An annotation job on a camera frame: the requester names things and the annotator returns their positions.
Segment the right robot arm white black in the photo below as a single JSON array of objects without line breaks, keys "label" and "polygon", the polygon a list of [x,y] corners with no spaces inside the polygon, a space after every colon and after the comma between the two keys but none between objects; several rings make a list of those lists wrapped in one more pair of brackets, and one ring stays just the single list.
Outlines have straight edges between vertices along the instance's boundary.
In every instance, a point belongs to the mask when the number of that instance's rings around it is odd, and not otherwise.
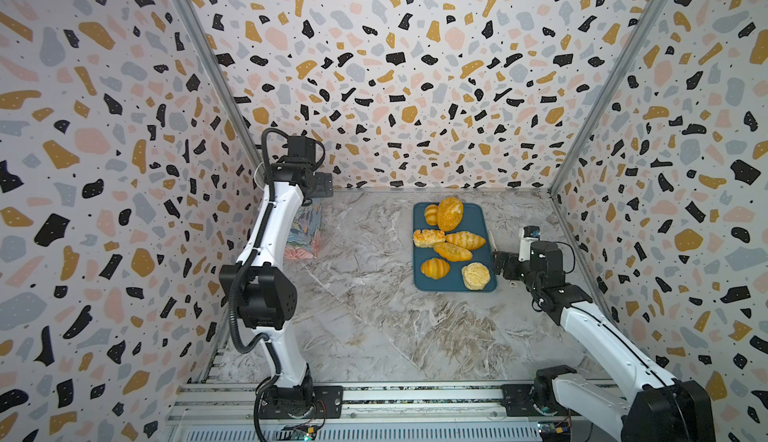
[{"label": "right robot arm white black", "polygon": [[533,308],[575,337],[621,392],[612,394],[570,366],[553,366],[534,378],[538,410],[575,412],[617,441],[714,440],[707,391],[644,354],[581,287],[567,282],[558,243],[522,236],[519,252],[494,253],[493,269],[523,283]]}]

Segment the pale crackled round bread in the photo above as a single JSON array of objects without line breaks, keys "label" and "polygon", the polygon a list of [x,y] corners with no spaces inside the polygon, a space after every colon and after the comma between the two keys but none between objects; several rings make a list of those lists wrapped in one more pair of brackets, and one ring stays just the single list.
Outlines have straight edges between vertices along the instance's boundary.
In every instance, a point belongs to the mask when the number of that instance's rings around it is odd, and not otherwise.
[{"label": "pale crackled round bread", "polygon": [[461,269],[464,286],[470,291],[481,291],[490,282],[489,269],[480,262],[472,262]]}]

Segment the floral paper bag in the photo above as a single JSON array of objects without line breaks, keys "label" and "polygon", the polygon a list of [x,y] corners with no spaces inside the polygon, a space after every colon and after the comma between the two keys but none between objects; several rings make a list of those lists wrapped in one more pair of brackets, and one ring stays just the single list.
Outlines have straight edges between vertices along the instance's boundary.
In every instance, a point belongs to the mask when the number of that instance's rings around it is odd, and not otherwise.
[{"label": "floral paper bag", "polygon": [[314,259],[321,242],[322,211],[318,202],[301,206],[292,221],[284,256],[286,260]]}]

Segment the round striped orange bun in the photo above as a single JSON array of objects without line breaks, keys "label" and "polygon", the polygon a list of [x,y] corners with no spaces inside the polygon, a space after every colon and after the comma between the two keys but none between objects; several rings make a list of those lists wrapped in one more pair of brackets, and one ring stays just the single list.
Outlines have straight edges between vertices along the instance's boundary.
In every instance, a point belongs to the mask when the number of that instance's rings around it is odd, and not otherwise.
[{"label": "round striped orange bun", "polygon": [[445,277],[451,270],[450,264],[442,258],[431,258],[420,266],[421,273],[433,280]]}]

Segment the metal tongs cream tips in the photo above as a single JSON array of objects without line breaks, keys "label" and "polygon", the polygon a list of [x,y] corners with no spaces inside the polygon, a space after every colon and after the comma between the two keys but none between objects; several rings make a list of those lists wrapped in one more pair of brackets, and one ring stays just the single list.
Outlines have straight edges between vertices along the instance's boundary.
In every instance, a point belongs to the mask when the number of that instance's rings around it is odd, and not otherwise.
[{"label": "metal tongs cream tips", "polygon": [[498,246],[496,244],[493,232],[490,229],[487,230],[487,241],[491,252],[496,254],[498,252]]}]

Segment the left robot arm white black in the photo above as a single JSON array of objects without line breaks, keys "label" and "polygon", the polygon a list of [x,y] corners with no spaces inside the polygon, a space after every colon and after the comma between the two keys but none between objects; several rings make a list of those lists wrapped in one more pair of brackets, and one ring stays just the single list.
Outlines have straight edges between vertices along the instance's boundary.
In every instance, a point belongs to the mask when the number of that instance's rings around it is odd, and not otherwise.
[{"label": "left robot arm white black", "polygon": [[262,132],[264,196],[253,232],[233,264],[220,269],[228,299],[228,326],[241,354],[260,348],[269,374],[257,387],[255,419],[308,419],[341,415],[343,389],[317,386],[300,352],[292,319],[296,286],[283,272],[291,226],[300,208],[333,194],[332,176],[321,171],[324,145],[277,128]]}]

